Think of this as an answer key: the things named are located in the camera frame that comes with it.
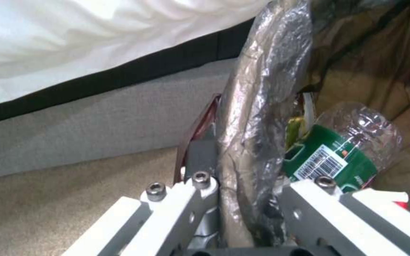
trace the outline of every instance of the wrapped object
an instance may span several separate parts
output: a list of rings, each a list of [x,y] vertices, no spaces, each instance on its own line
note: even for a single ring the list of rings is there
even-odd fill
[[[280,225],[262,212],[278,176],[285,128],[312,46],[307,0],[274,1],[256,17],[218,108],[221,213],[229,247],[267,245]]]
[[[283,171],[292,181],[329,176],[344,192],[355,191],[386,169],[400,149],[399,131],[380,113],[342,102],[286,153]]]

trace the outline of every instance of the red object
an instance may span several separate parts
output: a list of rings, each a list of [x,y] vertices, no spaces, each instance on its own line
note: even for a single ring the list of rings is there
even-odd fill
[[[394,202],[394,203],[403,207],[404,209],[407,209],[407,202]]]
[[[215,121],[216,110],[218,109],[221,94],[214,94],[211,101],[194,121],[189,131],[185,134],[183,141],[178,146],[177,159],[174,171],[174,184],[181,181],[180,169],[184,166],[185,156],[189,142],[200,139],[211,123]]]

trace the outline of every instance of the green bottle label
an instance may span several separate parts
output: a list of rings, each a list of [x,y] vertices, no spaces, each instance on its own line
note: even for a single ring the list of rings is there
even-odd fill
[[[371,160],[355,145],[317,124],[286,152],[283,171],[291,181],[329,176],[343,192],[359,190],[377,174]]]

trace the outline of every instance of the black fabric trim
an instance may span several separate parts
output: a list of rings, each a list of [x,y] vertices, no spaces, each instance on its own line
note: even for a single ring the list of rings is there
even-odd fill
[[[13,101],[0,103],[0,121],[67,103],[160,76],[237,57],[254,19],[161,50],[99,73],[51,86]]]

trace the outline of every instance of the brown cloth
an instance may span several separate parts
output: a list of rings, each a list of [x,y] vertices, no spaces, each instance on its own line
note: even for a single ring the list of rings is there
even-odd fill
[[[410,1],[340,19],[314,37],[305,91],[317,113],[358,101],[394,121],[403,152],[372,186],[410,196]]]

